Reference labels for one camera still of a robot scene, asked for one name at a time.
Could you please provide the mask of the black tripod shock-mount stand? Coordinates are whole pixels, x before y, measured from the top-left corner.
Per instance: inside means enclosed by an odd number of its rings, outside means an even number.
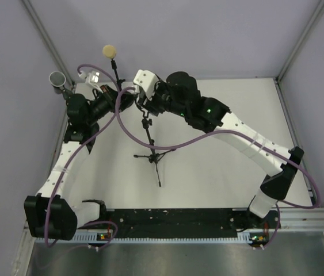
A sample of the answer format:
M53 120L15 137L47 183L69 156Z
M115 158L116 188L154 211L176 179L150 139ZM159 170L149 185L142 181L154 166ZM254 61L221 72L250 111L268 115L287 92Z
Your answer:
M144 109L142 109L141 106L139 106L138 104L135 104L137 109L139 111L142 112L142 127L143 129L146 131L146 135L147 135L147 138L148 138L148 143L149 145L154 145L155 143L155 140L151 138L151 135L150 135L150 131L149 131L149 127L153 125L153 121L151 118L149 118L149 112L145 111ZM154 164L155 165L155 170L156 170L156 173L157 173L157 178L158 178L158 186L159 187L162 187L162 184L161 184L161 179L160 179L160 176L159 176L159 170L158 170L158 163L161 161L161 159L169 152L173 152L174 149L171 149L171 150L168 150L168 151L165 151L163 153L156 153L156 150L151 148L151 154L150 155L134 155L134 158L146 158L148 159L148 161L151 163L151 164Z

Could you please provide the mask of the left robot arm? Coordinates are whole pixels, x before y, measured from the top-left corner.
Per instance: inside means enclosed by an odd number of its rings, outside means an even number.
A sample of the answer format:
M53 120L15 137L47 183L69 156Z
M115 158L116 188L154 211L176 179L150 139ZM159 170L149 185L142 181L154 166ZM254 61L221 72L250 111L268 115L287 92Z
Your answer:
M93 99L81 93L65 93L67 125L60 154L39 191L24 201L31 235L44 239L49 246L58 240L71 240L78 228L90 224L102 228L107 224L104 201L74 189L96 137L105 130L98 121L114 113L119 91L119 88L101 85L92 89Z

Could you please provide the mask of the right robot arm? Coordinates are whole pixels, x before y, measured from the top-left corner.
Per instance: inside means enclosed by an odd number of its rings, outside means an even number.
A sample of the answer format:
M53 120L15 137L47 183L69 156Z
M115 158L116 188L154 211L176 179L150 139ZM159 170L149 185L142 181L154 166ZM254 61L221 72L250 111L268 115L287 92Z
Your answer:
M286 198L304 151L280 146L246 125L231 109L212 97L201 95L197 80L178 71L162 80L148 70L139 70L133 84L138 104L158 116L163 112L183 117L192 128L213 136L259 165L266 176L249 204L247 223L255 228L267 221L267 214Z

